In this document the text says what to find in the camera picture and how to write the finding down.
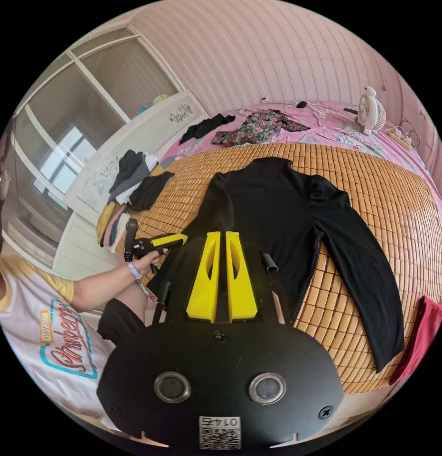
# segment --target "striped wallpaper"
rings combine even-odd
[[[166,0],[131,24],[211,115],[263,96],[357,104],[365,85],[376,88],[390,118],[401,115],[393,68],[354,34],[307,9],[278,0]]]

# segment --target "bamboo mat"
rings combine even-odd
[[[175,176],[152,209],[132,215],[139,222],[137,236],[180,232],[197,215],[216,172],[244,168],[253,159],[268,156],[289,159],[295,170],[322,175],[348,192],[352,207],[375,234],[394,271],[407,343],[419,298],[442,299],[442,227],[427,184],[388,160],[315,144],[267,144],[197,154],[174,161],[168,170]],[[119,250],[124,252],[124,238]],[[143,278],[144,285],[151,276]],[[385,387],[402,357],[401,353],[375,373],[357,307],[324,244],[295,326],[329,352],[346,393]]]

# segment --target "small desk fan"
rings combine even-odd
[[[380,130],[386,123],[385,109],[375,96],[376,91],[367,85],[358,103],[358,116],[355,117],[355,122],[361,125],[362,133],[368,136],[373,128]]]

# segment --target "black long-sleeve shirt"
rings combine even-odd
[[[390,264],[349,196],[319,175],[294,171],[289,160],[256,159],[211,180],[189,238],[231,229],[263,246],[279,267],[295,320],[314,273],[323,240],[354,299],[376,371],[404,349],[401,299]],[[150,282],[157,293],[176,251]]]

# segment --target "white t-shirt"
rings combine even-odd
[[[28,374],[52,399],[116,429],[96,394],[115,345],[69,304],[73,282],[48,275],[18,256],[1,258],[0,272],[7,285],[0,324]]]

